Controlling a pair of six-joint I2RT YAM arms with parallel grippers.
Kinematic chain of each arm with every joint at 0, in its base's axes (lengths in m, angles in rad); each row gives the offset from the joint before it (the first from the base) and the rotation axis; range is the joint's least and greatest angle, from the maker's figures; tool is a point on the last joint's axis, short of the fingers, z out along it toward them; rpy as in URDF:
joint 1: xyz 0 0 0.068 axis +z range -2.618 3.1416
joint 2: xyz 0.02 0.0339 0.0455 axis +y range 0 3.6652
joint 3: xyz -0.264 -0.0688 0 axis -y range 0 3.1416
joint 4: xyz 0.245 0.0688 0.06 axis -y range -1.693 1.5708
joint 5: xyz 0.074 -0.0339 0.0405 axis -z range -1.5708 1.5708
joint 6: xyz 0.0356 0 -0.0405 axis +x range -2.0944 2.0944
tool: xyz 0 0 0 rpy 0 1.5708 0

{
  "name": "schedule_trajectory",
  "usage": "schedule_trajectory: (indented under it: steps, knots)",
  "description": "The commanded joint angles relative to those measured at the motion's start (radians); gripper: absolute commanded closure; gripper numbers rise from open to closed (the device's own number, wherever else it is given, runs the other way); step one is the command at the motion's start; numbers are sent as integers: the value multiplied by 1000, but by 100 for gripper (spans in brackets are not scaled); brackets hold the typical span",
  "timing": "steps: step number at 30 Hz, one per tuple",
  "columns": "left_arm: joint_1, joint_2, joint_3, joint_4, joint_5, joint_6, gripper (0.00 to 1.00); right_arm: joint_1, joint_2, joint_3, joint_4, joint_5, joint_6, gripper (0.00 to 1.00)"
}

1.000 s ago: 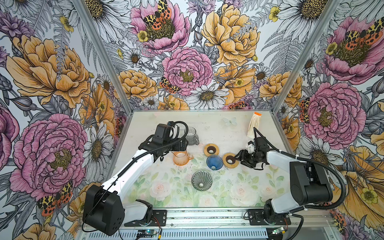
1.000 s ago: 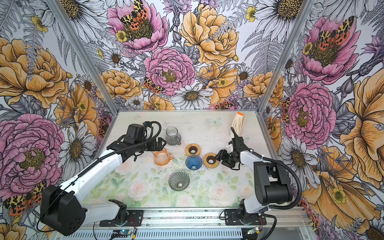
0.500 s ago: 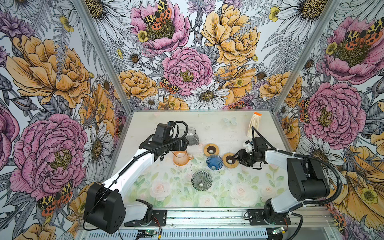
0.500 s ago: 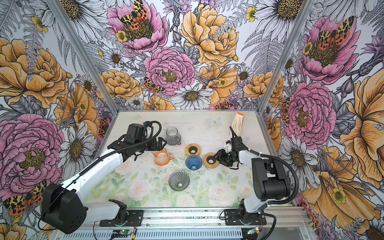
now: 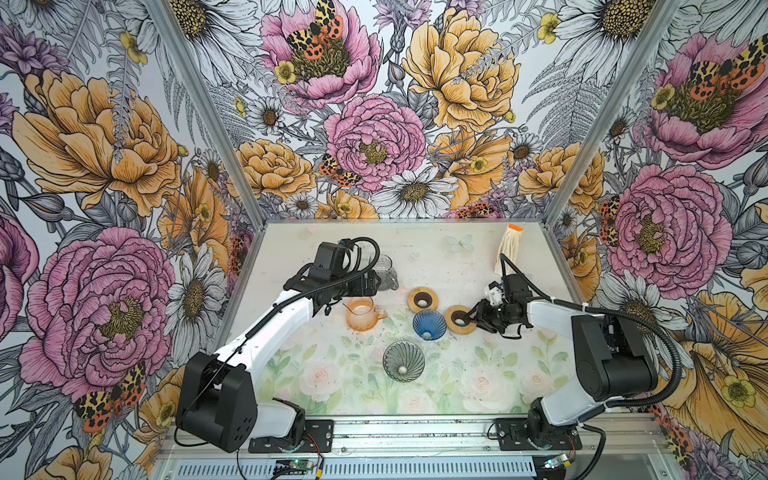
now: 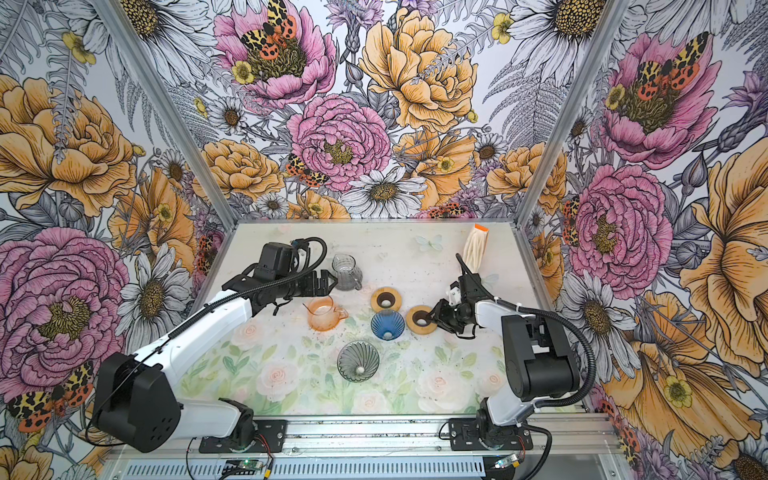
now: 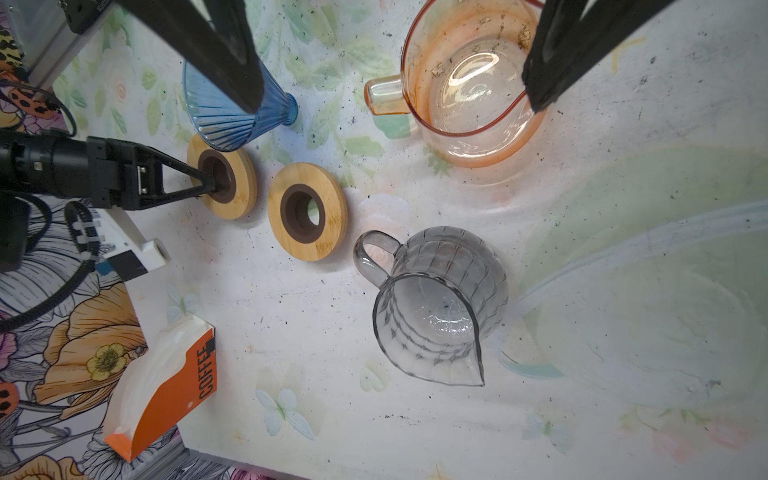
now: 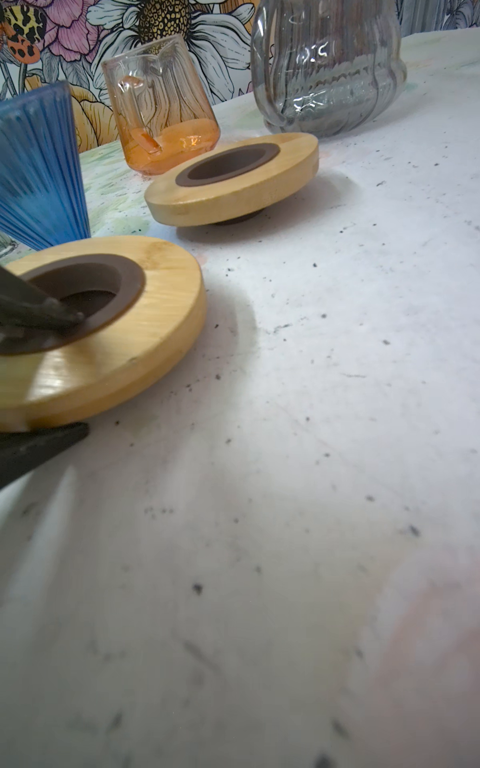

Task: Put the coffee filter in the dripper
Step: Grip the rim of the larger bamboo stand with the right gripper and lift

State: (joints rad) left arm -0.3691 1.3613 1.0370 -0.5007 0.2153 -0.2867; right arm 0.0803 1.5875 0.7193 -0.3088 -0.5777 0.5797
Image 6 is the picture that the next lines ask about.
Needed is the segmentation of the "orange glass pitcher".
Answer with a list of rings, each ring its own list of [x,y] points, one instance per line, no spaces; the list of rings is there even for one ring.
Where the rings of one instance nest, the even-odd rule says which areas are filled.
[[[311,299],[303,307],[307,312],[309,327],[318,332],[330,331],[349,317],[348,312],[331,296]]]

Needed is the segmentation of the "white coffee filter stack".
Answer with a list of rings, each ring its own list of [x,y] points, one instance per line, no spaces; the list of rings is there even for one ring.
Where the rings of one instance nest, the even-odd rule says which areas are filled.
[[[475,224],[470,230],[461,254],[466,266],[473,273],[478,273],[482,265],[487,242],[489,229],[483,225]]]

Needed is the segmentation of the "grey glass dripper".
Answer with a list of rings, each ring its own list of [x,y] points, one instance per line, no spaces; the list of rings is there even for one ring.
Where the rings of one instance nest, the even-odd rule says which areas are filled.
[[[339,374],[351,383],[368,381],[377,373],[379,367],[378,350],[366,341],[350,342],[339,351],[337,357]]]

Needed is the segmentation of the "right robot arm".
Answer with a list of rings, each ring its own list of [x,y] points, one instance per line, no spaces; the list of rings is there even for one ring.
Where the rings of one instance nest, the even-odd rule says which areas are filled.
[[[506,378],[496,393],[482,399],[473,420],[448,422],[452,450],[529,449],[529,417],[541,408],[577,401],[582,380],[576,354],[565,325],[552,316],[459,281],[429,311],[429,323],[460,339],[476,339],[481,328],[502,340]]]

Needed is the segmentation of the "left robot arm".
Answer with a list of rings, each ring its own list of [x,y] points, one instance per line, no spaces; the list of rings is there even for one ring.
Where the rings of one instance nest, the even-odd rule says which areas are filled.
[[[170,440],[192,438],[248,448],[256,437],[252,408],[227,398],[186,399],[179,391],[181,379],[223,337],[264,308],[280,308],[294,298],[326,297],[337,283],[328,270],[270,280],[246,270],[231,278],[168,334],[132,354],[113,354],[102,364],[88,427],[143,453]]]

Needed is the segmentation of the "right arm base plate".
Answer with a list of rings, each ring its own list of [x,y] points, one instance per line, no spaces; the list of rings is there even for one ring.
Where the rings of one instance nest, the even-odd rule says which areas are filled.
[[[448,441],[453,451],[531,450],[533,441],[525,426],[498,426],[478,418],[448,420]]]

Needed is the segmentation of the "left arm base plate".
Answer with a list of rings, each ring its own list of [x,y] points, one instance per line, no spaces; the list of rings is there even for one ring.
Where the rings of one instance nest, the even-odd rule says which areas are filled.
[[[198,451],[201,454],[281,453],[287,426],[287,420],[257,419],[240,433],[223,438],[204,437]]]

